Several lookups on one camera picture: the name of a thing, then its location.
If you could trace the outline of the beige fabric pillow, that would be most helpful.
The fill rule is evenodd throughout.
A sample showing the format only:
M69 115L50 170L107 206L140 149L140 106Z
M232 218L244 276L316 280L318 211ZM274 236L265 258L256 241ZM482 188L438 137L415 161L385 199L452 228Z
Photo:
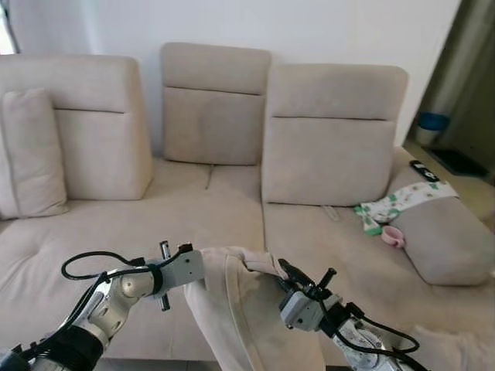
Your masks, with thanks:
M318 336L280 318L285 274L271 254L243 247L200 252L204 278L183 289L220 371L325 371Z
M67 188L52 99L45 89L0 96L0 220L65 213Z

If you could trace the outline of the beige sofa back cushion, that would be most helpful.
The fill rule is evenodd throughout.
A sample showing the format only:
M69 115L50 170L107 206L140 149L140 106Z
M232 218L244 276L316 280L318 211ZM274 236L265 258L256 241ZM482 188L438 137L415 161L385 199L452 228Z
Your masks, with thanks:
M258 164L271 64L272 54L264 49L164 43L160 49L164 158Z
M350 207L381 198L408 79L393 65L273 67L263 124L263 201Z
M138 61L106 54L0 56L0 93L43 88L59 125L71 200L144 197L152 180Z

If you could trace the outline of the beige fabric sofa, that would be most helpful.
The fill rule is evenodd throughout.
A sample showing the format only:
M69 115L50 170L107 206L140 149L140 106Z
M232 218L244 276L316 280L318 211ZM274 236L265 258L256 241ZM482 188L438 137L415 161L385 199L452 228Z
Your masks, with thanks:
M95 250L150 257L163 240L271 252L312 274L332 267L337 271L333 290L376 322L406 333L421 326L493 341L493 276L478 286L428 284L405 248L396 250L362 230L352 210L356 205L263 201L262 145L263 126L261 159L254 165L152 155L151 184L139 200L71 200L67 194L65 213L0 222L0 351L38 342L70 313L86 284L60 275L65 260ZM422 180L410 161L410 153L394 145L390 181L381 198Z

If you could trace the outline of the dark floor mat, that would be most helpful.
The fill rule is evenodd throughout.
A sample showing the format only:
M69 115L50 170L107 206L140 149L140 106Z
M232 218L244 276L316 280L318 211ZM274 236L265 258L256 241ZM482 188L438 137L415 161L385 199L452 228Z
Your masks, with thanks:
M427 148L425 151L452 175L484 178L489 173L480 163L456 149Z

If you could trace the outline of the small pink cup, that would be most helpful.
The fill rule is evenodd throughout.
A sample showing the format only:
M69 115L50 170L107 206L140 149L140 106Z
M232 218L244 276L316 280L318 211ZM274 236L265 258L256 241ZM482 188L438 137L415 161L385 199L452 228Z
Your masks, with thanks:
M389 247L395 247L397 250L403 250L406 245L405 234L395 226L381 227L381 238Z

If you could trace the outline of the white green patterned cloth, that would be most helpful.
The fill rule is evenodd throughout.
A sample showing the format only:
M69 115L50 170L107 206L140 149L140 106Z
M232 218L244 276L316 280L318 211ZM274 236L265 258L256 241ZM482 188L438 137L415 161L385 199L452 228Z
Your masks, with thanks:
M352 210L360 218L364 232L375 237L383 233L384 225L389 225L406 209L448 197L459 197L448 182L418 182L400 188L381 200L361 203Z

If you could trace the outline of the black remote control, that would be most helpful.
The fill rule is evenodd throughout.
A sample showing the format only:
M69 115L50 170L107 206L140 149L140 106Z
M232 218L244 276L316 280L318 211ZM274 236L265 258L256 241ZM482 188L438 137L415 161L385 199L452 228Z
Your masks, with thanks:
M411 160L409 162L411 168L413 168L421 177L423 177L428 182L439 182L441 178L439 178L434 171L428 169L427 166L421 160Z

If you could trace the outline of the grey bin with blue rim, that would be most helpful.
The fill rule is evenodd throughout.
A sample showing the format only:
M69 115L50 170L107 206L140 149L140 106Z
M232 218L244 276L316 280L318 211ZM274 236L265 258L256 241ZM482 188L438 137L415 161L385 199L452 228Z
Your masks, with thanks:
M449 125L450 119L445 114L421 112L418 114L415 141L418 145L430 146Z

